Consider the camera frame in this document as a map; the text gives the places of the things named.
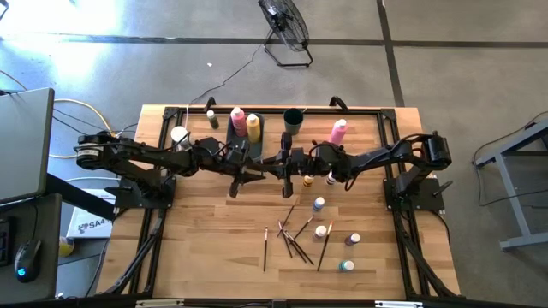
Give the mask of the orange-bristle black paintbrush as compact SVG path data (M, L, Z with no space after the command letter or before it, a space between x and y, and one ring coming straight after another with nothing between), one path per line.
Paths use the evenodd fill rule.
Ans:
M322 251L320 253L320 258L319 258L319 263L318 263L318 266L317 266L317 271L320 271L320 268L321 268L321 265L322 265L322 262L323 262L323 259L324 259L324 256L325 256L325 251L326 251L326 247L327 247L328 242L329 242L329 238L330 238L331 230L332 230L332 227L333 227L333 223L334 223L334 221L330 221L330 224L327 227L327 231L326 231L326 235L325 235L325 241L324 241L324 244L323 244L323 247L322 247Z

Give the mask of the silver aluminium bracket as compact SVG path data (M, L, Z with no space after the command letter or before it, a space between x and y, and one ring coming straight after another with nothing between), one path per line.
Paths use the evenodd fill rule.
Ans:
M422 302L376 300L375 308L424 308Z
M184 301L179 299L144 299L138 300L134 308L176 308L183 306Z

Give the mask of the black diagonal desk bar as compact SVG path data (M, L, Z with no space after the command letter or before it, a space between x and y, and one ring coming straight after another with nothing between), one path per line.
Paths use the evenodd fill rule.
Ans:
M116 218L115 207L111 203L72 186L54 175L48 174L46 176L45 192L60 194L63 202L86 210L95 216L100 216L109 221L114 221Z

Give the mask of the black paintbrush Solve print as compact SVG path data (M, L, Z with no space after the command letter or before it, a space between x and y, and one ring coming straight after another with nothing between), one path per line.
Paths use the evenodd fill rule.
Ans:
M306 264L307 263L307 260L306 258L303 256L303 254L301 253L301 250L297 247L295 241L290 237L289 233L284 229L283 230L283 234L285 235L286 239L289 241L289 244L291 246L293 246L293 248L295 249L297 255L303 260L303 262Z

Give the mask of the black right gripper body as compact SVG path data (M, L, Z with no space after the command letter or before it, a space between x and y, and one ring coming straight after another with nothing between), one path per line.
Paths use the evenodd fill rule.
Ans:
M277 155L277 160L279 162L277 178L283 180L282 196L290 198L294 193L291 176L308 173L312 158L302 148L292 147L290 133L282 133L281 150Z

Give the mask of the black aluminium table frame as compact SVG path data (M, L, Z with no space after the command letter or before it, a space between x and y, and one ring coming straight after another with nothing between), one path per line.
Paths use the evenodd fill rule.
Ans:
M349 129L343 139L347 151L358 155L392 143L391 128L401 136L421 132L417 109L353 109L342 114L326 108L327 114L305 113L305 121L293 146L312 147L311 140L328 139L333 123L346 119ZM329 186L316 178L310 187L293 177L294 195L282 198L283 183L271 175L244 185L237 198L228 195L232 179L208 171L193 177L176 177L175 200L166 215L157 258L155 298L206 299L405 299L400 249L394 219L384 201L386 168L364 172L352 190L343 184ZM306 220L313 220L296 239L314 265L293 252L290 258L277 220L293 210L285 228L295 236ZM317 197L325 199L321 211L313 210ZM98 292L111 287L136 253L143 212L128 210L114 222ZM455 268L444 225L433 214L416 214L418 240L425 259L439 280L459 294ZM320 271L317 271L324 239L313 238L319 225L334 221ZM266 271L263 272L264 231L269 229ZM361 241L344 241L358 233ZM354 262L352 271L341 272L343 260Z

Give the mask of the teal ribbed cup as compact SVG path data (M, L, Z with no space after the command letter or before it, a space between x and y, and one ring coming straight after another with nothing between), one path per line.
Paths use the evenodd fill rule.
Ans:
M297 135L300 132L304 115L302 110L297 108L287 109L283 112L283 121L285 132L291 135Z

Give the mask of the large yellow paint bottle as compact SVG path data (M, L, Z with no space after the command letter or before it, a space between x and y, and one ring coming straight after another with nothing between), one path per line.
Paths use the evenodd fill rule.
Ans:
M260 142L260 119L254 113L248 115L246 119L247 124L247 136L251 143Z

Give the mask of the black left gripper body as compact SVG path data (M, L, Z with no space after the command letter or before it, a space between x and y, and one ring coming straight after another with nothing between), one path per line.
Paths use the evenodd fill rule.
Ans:
M236 198L239 187L250 182L252 175L247 172L248 148L232 146L230 142L222 145L215 152L215 171L220 175L233 178L229 186L229 196Z

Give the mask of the grey metal desk frame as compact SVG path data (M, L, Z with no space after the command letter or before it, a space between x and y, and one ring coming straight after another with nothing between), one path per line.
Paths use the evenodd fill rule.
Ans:
M521 197L532 197L548 193L548 187L529 192L519 191L519 187L512 180L508 163L509 157L542 156L548 157L548 118L541 121L531 120L514 132L507 133L498 139L483 144L473 154L472 164L479 183L478 205L487 206L509 201L518 228L520 229L520 236L499 242L502 251L509 251L524 246L548 244L548 231L540 233L533 233L531 231L520 201ZM483 203L480 170L491 163L497 165L507 196Z

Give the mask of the black floor fan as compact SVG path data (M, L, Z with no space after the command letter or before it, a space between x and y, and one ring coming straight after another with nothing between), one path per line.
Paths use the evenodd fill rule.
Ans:
M301 12L293 0L258 0L258 5L270 27L265 42L264 52L282 68L309 68L313 63L313 57L308 49L309 32ZM294 52L305 52L308 62L282 63L267 47L268 41L276 35L282 42Z

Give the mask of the white bulb table lamp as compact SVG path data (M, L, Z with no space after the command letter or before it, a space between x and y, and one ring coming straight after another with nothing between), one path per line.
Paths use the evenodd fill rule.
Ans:
M177 151L186 151L191 147L190 134L183 126L173 127L170 132L170 137Z

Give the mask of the large pink labelled paint bottle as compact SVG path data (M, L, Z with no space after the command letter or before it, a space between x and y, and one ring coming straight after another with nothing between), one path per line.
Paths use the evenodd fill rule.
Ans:
M245 137L247 135L245 112L240 107L234 107L230 113L230 119L232 121L235 134L238 137Z

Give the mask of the black keyboard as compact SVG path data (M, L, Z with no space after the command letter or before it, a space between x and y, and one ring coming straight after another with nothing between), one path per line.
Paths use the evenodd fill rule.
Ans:
M0 267L11 263L13 242L13 219L0 218Z

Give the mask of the black computer mouse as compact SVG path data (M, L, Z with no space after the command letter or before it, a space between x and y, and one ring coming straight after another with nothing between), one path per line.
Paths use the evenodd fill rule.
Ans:
M40 272L41 240L28 240L15 254L15 277L21 283L34 281Z

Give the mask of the yellow roll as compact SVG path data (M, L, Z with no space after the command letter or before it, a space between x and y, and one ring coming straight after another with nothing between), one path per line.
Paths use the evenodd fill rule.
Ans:
M59 238L59 250L58 254L61 258L66 258L69 255L71 255L75 248L75 242L66 237L60 237Z

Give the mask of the white SA4 box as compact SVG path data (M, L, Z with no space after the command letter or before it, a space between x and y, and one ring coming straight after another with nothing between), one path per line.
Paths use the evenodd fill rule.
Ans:
M111 230L112 221L75 207L64 235L70 239L107 239Z

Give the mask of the black desk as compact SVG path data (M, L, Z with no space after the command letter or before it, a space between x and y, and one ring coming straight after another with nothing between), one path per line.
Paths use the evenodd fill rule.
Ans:
M61 203L58 194L50 194L0 206L0 218L13 219L14 237L11 263L0 267L0 307L54 298ZM15 254L28 240L42 242L40 272L34 281L21 283L15 277Z

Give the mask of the thin orange-tip black paintbrush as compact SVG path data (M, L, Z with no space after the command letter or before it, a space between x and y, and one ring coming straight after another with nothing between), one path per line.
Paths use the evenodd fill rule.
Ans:
M283 231L283 228L286 226L293 210L295 209L295 207L300 203L300 197L297 197L293 200L293 204L291 205L290 209L289 209L289 212L287 214L287 216L284 218L283 222L280 224L279 226L279 231L277 233L277 238L280 236L280 234L282 233Z

